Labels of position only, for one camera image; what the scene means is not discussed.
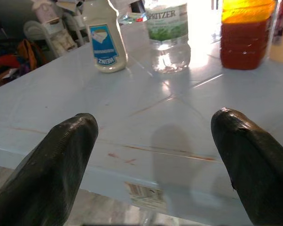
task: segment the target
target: orange fabric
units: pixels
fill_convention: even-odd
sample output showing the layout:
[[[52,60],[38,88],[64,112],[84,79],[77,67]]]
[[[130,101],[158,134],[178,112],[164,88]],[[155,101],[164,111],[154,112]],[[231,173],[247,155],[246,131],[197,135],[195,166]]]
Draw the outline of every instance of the orange fabric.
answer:
[[[24,59],[30,62],[31,71],[35,70],[38,67],[37,60],[36,60],[32,47],[34,47],[39,52],[39,55],[42,58],[43,64],[47,63],[47,60],[44,54],[42,53],[41,49],[35,43],[30,43],[27,39],[24,39],[18,45],[17,51],[19,55],[21,55]]]

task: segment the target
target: sticker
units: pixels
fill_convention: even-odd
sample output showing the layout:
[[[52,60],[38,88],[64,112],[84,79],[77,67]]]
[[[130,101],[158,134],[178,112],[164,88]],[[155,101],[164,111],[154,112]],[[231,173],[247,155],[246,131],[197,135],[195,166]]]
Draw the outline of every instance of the sticker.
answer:
[[[43,23],[42,25],[45,27],[48,34],[54,34],[54,33],[60,32],[64,29],[63,22],[62,22],[61,19],[56,24],[48,22],[48,23]]]
[[[281,45],[283,41],[283,0],[280,2],[272,43]]]
[[[94,57],[97,59],[99,65],[113,65],[117,61],[115,57],[118,56],[117,49],[113,43],[108,26],[91,26],[90,33],[93,44]]]
[[[163,198],[163,191],[160,189],[146,187],[125,182],[130,199],[133,204],[167,213],[166,202]]]
[[[151,42],[185,43],[189,39],[187,6],[184,4],[164,10],[148,10],[147,28]]]

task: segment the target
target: tabletop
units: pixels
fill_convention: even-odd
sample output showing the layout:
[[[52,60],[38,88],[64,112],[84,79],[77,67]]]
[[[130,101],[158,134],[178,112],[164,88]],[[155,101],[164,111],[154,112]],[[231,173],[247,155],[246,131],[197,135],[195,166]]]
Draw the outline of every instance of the tabletop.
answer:
[[[122,27],[129,62],[120,72],[97,71],[86,44],[0,87],[0,166],[15,168],[54,125],[91,113],[100,131],[81,188],[208,225],[249,225],[210,120],[224,106],[239,110],[283,145],[283,64],[224,69],[210,28],[190,35],[181,73],[152,71],[137,23]],[[138,199],[149,189],[162,196]]]

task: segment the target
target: green label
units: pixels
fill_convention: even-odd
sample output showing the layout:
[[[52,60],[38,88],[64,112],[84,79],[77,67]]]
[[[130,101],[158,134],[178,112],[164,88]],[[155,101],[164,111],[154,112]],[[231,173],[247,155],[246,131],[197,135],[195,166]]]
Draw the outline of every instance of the green label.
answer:
[[[151,40],[166,41],[186,36],[189,32],[187,4],[147,11]]]

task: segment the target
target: barcode label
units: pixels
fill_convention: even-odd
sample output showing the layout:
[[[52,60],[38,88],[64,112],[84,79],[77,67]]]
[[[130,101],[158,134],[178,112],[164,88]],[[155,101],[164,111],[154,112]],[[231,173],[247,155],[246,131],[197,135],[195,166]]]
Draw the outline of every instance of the barcode label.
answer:
[[[133,204],[166,213],[166,202],[161,189],[128,182],[125,184]]]

